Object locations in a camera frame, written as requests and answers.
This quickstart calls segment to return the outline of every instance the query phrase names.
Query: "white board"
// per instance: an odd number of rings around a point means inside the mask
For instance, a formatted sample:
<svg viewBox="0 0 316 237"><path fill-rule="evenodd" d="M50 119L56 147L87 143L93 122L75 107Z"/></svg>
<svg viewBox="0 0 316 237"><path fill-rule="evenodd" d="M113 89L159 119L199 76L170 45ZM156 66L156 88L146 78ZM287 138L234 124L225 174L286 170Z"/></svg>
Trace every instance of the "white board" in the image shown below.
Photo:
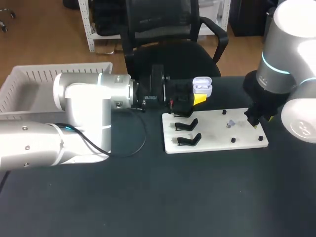
<svg viewBox="0 0 316 237"><path fill-rule="evenodd" d="M227 110L225 115L222 114L223 110L193 112L190 118L163 114L165 151L174 154L267 147L269 142L261 124L255 129L243 114L247 109ZM176 131L176 122L191 124L195 118L198 119L198 124L192 132ZM227 128L230 120L234 121L235 125ZM178 145L178 137L193 139L198 133L201 133L202 138L195 147ZM263 136L262 141L259 141L259 136ZM231 142L233 137L236 139L234 143Z"/></svg>

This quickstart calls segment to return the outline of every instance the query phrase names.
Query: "screw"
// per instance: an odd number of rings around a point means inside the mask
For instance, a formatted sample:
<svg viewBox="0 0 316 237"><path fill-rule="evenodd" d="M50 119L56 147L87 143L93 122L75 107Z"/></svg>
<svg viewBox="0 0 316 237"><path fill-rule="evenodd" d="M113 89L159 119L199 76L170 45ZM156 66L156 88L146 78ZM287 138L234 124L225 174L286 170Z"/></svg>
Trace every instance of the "screw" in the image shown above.
<svg viewBox="0 0 316 237"><path fill-rule="evenodd" d="M122 107L122 103L121 103L121 102L117 102L117 103L115 104L115 106L116 106L117 108L120 108L120 107Z"/></svg>

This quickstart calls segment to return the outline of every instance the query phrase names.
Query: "black tabletop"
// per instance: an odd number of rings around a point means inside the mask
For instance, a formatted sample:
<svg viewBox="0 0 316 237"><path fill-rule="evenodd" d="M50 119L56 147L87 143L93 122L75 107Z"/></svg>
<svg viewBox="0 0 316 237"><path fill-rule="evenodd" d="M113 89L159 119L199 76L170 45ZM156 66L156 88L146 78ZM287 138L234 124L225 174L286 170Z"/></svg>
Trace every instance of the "black tabletop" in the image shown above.
<svg viewBox="0 0 316 237"><path fill-rule="evenodd" d="M242 77L213 80L199 109L245 108ZM168 155L161 111L142 114L148 141L134 157L13 171L0 195L4 237L316 236L316 145L262 122L264 149ZM113 153L143 139L113 114Z"/></svg>

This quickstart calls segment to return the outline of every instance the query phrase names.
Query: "cable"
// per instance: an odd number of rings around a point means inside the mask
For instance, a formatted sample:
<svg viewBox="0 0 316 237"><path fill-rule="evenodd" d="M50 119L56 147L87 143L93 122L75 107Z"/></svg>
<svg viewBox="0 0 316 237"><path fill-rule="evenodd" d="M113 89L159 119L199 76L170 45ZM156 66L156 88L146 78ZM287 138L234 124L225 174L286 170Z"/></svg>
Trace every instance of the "cable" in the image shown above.
<svg viewBox="0 0 316 237"><path fill-rule="evenodd" d="M7 171L7 172L4 174L4 177L3 177L2 180L1 180L1 183L0 183L0 194L1 194L1 192L2 192L2 189L3 189L4 185L5 185L6 180L8 179L8 176L9 176L10 172L11 172L11 171Z"/></svg>
<svg viewBox="0 0 316 237"><path fill-rule="evenodd" d="M131 154L127 154L127 155L117 155L117 154L113 154L113 153L109 153L107 151L104 151L102 150L101 148L99 148L98 146L96 146L93 142L91 142L79 129L75 128L74 126L70 125L70 124L67 124L67 123L56 123L57 126L59 127L68 127L70 129L72 129L74 132L76 132L80 137L82 137L87 143L89 143L94 149L96 149L97 151L103 153L103 154L106 154L107 156L109 157L116 157L116 158L127 158L127 157L131 157L133 155L135 155L136 153L138 153L142 148L143 146L145 145L146 143L146 140L147 140L147 129L146 129L146 124L144 122L144 120L138 115L136 114L135 112L133 112L131 109L127 110L129 111L131 114L133 114L134 116L136 116L140 122L142 123L143 125L143 128L144 128L144 132L145 132L145 137L144 137L144 141L142 143L142 145L136 150L134 151L133 153Z"/></svg>

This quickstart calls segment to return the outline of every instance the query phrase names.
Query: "yellow tag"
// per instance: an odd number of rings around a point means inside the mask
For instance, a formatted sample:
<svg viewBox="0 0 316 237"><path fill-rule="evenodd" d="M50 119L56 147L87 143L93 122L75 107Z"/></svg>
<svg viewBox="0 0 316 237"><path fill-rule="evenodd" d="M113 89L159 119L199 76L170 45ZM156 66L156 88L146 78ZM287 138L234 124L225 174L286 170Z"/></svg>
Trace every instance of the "yellow tag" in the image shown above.
<svg viewBox="0 0 316 237"><path fill-rule="evenodd" d="M207 94L194 94L193 106L206 101L206 99L207 99Z"/></svg>

